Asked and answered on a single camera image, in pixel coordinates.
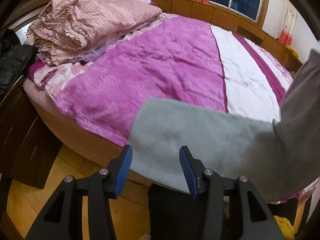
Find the grey fleece pants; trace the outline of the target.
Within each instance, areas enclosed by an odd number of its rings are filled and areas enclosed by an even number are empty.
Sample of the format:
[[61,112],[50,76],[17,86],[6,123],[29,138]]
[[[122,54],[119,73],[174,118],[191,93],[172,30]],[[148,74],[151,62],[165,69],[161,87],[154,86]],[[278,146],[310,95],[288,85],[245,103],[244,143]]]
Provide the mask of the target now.
[[179,150],[226,178],[246,176],[267,202],[285,200],[319,177],[319,52],[312,50],[280,104],[280,120],[265,122],[168,99],[138,112],[129,144],[131,169],[187,192]]

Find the yellow fuzzy sleeve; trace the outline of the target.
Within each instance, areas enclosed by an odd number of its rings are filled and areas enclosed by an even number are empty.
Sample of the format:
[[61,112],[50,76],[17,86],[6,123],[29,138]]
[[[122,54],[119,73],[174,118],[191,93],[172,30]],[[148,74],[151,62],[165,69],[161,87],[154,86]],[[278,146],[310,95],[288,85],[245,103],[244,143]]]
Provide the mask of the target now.
[[278,224],[281,233],[283,234],[285,240],[294,240],[295,231],[290,221],[287,218],[274,216],[276,223]]

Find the purple striped bedspread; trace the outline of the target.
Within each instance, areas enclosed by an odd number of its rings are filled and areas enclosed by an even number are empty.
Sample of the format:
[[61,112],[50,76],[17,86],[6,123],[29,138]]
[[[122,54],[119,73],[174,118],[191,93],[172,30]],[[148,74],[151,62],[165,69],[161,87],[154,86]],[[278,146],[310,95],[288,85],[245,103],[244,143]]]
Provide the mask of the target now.
[[129,144],[150,99],[280,120],[294,79],[268,51],[209,23],[171,14],[107,44],[93,62],[43,66],[25,91],[68,147],[104,164]]

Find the yellow object on cabinet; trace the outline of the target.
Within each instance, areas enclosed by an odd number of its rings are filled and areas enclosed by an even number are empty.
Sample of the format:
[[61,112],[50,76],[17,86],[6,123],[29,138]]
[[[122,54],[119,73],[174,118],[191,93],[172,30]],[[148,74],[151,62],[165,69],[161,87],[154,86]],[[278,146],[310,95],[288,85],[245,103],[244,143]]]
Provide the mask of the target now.
[[296,58],[299,58],[298,51],[295,50],[292,46],[286,46],[287,50]]

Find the black jacket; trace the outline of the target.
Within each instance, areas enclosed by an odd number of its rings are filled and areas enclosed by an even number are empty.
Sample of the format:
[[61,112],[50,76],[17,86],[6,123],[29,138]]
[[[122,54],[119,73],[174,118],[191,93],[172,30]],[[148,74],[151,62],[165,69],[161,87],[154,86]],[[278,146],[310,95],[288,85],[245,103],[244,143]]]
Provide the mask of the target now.
[[32,65],[37,54],[37,48],[22,45],[16,33],[11,29],[1,32],[1,100],[8,94],[11,87],[26,69]]

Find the pink folded quilt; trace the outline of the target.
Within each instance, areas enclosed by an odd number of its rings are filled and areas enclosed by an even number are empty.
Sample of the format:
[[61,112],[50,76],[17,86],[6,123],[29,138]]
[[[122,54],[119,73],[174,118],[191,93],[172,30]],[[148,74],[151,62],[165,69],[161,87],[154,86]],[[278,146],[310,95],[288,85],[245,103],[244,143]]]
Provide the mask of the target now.
[[161,9],[137,0],[52,0],[29,26],[25,44],[51,66],[90,53],[154,20]]

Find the long wooden cabinet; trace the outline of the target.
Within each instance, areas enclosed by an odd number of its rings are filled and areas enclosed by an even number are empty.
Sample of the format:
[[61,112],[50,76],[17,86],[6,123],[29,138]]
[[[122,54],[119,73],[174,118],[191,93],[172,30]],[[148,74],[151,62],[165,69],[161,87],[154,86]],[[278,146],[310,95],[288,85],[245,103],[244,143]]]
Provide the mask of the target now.
[[232,31],[264,48],[285,68],[297,72],[302,62],[284,45],[263,31],[252,20],[218,5],[210,5],[193,0],[152,0],[163,12],[194,18]]

